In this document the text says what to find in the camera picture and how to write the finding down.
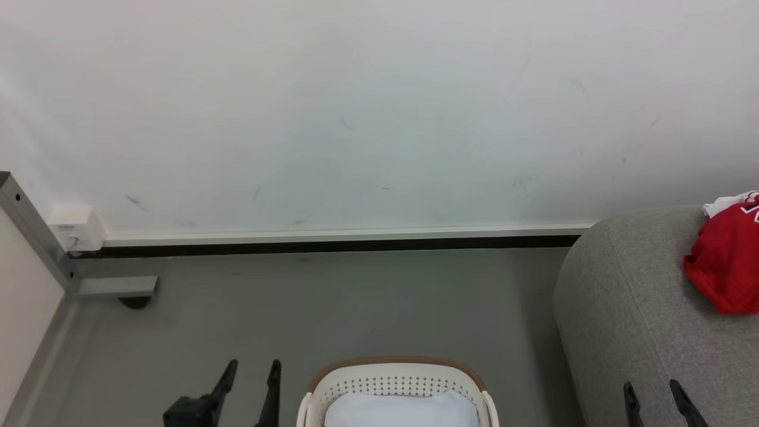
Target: black baseboard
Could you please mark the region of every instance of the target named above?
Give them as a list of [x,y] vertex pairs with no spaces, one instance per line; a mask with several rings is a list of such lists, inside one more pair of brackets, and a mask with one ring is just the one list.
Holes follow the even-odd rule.
[[421,249],[566,248],[580,236],[470,237],[454,239],[362,240],[353,242],[240,243],[105,247],[72,252],[76,259],[154,258],[198,255],[284,254],[298,252],[415,251]]

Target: metal frame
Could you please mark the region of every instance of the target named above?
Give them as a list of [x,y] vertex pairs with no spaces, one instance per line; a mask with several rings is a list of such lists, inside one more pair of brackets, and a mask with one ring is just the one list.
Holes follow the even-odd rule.
[[77,260],[69,258],[10,172],[0,171],[0,209],[11,218],[67,296],[132,298],[155,293],[157,276],[82,277]]

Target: white cloth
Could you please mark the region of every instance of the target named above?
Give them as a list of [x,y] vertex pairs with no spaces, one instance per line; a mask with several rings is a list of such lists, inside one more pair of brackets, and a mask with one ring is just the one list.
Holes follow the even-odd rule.
[[324,427],[478,427],[477,407],[455,391],[433,397],[348,393],[329,406]]
[[707,203],[704,205],[704,214],[708,215],[709,218],[714,218],[714,215],[717,215],[736,203],[752,203],[757,199],[759,199],[759,191],[747,191],[742,195],[718,198],[714,203]]

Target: gray sofa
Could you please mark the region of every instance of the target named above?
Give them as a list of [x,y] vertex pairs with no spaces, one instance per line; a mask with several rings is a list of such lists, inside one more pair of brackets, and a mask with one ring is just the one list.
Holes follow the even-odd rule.
[[629,213],[570,250],[553,303],[587,427],[627,426],[626,381],[646,427],[685,426],[671,378],[710,427],[759,425],[759,316],[719,315],[682,270],[705,221],[693,206]]

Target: wall outlet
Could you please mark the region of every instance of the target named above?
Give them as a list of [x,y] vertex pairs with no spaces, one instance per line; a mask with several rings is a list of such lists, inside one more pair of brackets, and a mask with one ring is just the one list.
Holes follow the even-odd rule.
[[47,224],[66,251],[98,251],[106,238],[91,206],[55,205]]

